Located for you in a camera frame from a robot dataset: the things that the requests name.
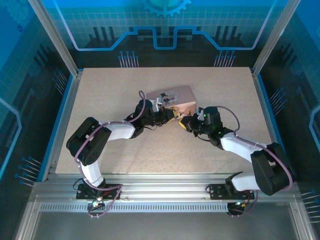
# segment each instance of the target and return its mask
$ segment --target gray floor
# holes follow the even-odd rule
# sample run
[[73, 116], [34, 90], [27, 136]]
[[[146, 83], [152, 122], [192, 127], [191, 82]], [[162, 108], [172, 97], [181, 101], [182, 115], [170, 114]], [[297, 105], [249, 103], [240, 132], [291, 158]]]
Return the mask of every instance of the gray floor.
[[290, 209], [259, 203], [252, 215], [231, 219], [226, 213], [43, 212], [33, 240], [295, 240]]

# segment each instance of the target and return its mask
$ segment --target yellow object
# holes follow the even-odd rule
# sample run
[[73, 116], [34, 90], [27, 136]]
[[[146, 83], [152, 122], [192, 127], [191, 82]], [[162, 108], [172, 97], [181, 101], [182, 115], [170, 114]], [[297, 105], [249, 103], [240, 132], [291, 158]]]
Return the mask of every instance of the yellow object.
[[185, 126], [185, 125], [183, 125], [183, 124], [181, 123], [181, 121], [179, 121], [179, 124], [180, 124], [180, 126], [181, 126], [181, 127], [183, 127], [183, 128], [184, 128], [184, 130], [187, 130], [186, 126]]

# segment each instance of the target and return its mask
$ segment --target glass panel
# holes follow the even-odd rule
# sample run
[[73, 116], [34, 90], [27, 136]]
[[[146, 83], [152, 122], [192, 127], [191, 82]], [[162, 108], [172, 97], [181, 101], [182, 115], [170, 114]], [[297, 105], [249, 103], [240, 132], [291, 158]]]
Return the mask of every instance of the glass panel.
[[[320, 191], [320, 2], [301, 1], [261, 71], [302, 192]], [[320, 230], [319, 207], [308, 210]]]
[[0, 239], [12, 239], [70, 73], [28, 1], [0, 4]]
[[43, 3], [79, 68], [252, 67], [287, 0]]

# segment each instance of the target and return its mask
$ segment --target mounting plate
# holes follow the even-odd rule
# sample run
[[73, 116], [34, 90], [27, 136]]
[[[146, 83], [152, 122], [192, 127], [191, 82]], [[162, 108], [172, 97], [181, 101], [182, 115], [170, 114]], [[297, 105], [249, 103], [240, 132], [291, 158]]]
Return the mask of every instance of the mounting plate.
[[[245, 192], [228, 193], [224, 184], [210, 184], [206, 187], [206, 192], [210, 194], [211, 200], [246, 200], [248, 196]], [[250, 200], [255, 199], [253, 192], [249, 193]]]
[[[119, 184], [106, 184], [106, 188], [111, 188], [114, 186], [117, 186]], [[103, 196], [104, 200], [113, 200], [116, 197], [117, 191], [119, 188], [116, 188], [114, 190], [111, 190], [107, 195]], [[79, 184], [78, 185], [78, 191], [76, 193], [77, 200], [94, 200], [96, 198], [96, 195], [94, 194], [93, 190], [89, 187], [87, 187], [85, 184]]]

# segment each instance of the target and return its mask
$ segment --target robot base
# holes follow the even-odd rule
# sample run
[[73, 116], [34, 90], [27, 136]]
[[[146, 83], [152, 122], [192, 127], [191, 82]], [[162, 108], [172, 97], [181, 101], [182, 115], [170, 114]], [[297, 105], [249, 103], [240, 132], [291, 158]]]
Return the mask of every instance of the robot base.
[[249, 192], [249, 196], [244, 191], [234, 191], [230, 193], [225, 184], [210, 184], [206, 187], [206, 192], [210, 194], [210, 200], [253, 200], [255, 195]]
[[[117, 186], [118, 184], [106, 184], [104, 187], [105, 188], [111, 188], [114, 186]], [[104, 200], [113, 200], [116, 197], [117, 191], [119, 189], [113, 189], [110, 191], [106, 192], [100, 192], [99, 194], [97, 193], [96, 190], [92, 189], [89, 187], [87, 184], [79, 184], [78, 185], [78, 191], [76, 192], [76, 199], [77, 200], [94, 200], [99, 196], [102, 196]]]

